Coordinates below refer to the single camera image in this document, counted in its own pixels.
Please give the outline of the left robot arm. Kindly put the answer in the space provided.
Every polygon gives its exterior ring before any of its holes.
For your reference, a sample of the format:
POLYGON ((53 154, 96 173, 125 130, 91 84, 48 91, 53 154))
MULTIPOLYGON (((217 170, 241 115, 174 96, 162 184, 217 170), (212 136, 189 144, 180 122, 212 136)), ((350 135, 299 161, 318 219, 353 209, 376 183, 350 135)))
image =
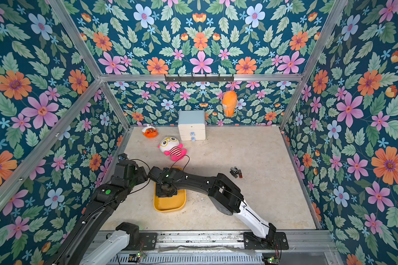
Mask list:
POLYGON ((147 179, 145 168, 138 166, 137 160, 130 160, 124 153, 118 155, 111 179, 96 189, 81 218, 45 264, 78 265, 102 225, 126 200, 133 188, 147 179))

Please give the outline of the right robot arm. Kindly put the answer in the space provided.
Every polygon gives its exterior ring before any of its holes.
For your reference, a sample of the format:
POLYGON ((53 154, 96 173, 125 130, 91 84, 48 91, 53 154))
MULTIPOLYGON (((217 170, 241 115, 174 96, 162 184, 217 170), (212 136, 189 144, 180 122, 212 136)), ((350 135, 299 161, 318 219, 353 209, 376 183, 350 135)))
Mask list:
POLYGON ((250 207, 241 189, 226 175, 218 173, 216 176, 203 177, 178 168, 153 167, 148 177, 161 188, 165 197, 171 197, 181 189, 207 195, 219 212, 238 218, 263 246, 274 246, 276 227, 250 207))

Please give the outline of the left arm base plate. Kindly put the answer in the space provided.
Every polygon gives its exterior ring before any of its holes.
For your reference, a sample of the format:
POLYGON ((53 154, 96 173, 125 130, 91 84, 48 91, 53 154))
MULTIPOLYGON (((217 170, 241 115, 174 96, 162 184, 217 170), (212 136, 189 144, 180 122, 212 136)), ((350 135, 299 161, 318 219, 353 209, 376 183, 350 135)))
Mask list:
POLYGON ((150 251, 154 250, 157 244, 157 233, 138 232, 129 235, 129 244, 125 251, 150 251))

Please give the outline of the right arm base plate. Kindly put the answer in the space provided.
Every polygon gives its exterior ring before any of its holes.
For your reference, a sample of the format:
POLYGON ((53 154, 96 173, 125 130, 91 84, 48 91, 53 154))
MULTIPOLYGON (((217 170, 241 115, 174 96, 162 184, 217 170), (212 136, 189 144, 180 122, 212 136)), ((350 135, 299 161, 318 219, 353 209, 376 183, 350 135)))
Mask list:
POLYGON ((272 243, 268 239, 256 237, 252 232, 243 233, 246 250, 288 250, 289 243, 286 234, 276 232, 272 243))

